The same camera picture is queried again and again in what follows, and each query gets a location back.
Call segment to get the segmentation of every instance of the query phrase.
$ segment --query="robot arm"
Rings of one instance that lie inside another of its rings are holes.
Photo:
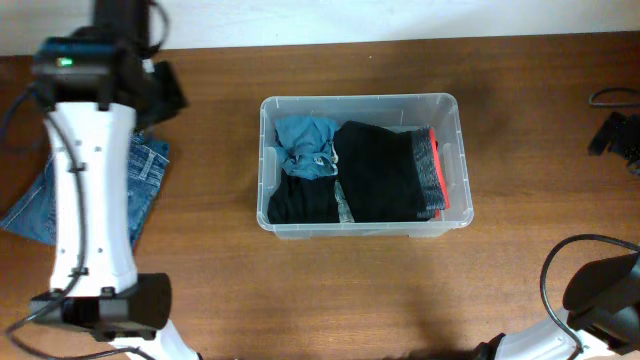
[[[638,249],[634,244],[600,235],[577,235],[554,250],[578,240],[599,240]],[[557,316],[580,339],[582,353],[576,353],[576,341],[547,318],[521,333],[498,339],[497,346],[479,345],[472,359],[589,359],[640,349],[640,254],[583,266],[567,286],[563,305]]]
[[[34,57],[33,91],[47,117],[58,217],[50,291],[32,299],[31,320],[87,332],[133,359],[197,360],[169,320],[169,277],[138,274],[129,245],[130,136],[186,106],[168,63],[144,71],[143,61],[159,47],[149,46],[152,5],[96,0],[92,26],[46,40]]]

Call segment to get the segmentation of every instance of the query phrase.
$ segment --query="white wall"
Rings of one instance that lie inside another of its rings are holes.
[[[166,48],[640,30],[640,0],[160,0]],[[91,0],[0,0],[0,55],[90,21]]]

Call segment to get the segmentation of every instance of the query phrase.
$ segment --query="plastic storage box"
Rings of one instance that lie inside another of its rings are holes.
[[[326,116],[340,124],[354,120],[396,132],[433,126],[451,207],[441,211],[440,218],[426,222],[270,224],[267,207],[271,195],[280,185],[281,171],[273,148],[276,145],[274,121],[288,115]],[[449,94],[268,98],[260,108],[259,166],[258,224],[281,239],[370,235],[435,237],[465,227],[473,219],[458,103]]]

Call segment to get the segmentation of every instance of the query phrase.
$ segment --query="jeans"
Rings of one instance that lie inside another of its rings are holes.
[[[169,145],[159,140],[148,140],[142,134],[131,136],[127,163],[127,222],[129,240],[133,247],[140,238],[169,164]],[[50,156],[44,171],[27,193],[0,220],[0,229],[39,241],[47,245],[56,243],[56,193],[54,165]]]

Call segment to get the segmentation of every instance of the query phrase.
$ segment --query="wooden table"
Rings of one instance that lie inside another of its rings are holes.
[[[502,37],[166,51],[191,106],[154,129],[171,167],[136,249],[141,272],[167,272],[172,319],[205,358],[373,359],[468,349],[545,317],[549,250],[596,232],[637,242],[640,178],[613,155],[587,156],[609,111],[605,86],[640,86],[640,34]],[[29,58],[0,61],[0,108],[30,80]],[[460,105],[473,223],[434,239],[281,241],[256,223],[259,107],[272,95],[448,92]],[[25,109],[13,141],[39,136]],[[46,150],[0,154],[0,209],[42,169]],[[555,306],[584,263],[622,254],[584,243],[549,274]],[[53,249],[0,234],[0,325],[48,286]],[[58,354],[106,348],[31,327]],[[24,359],[7,341],[0,357]]]

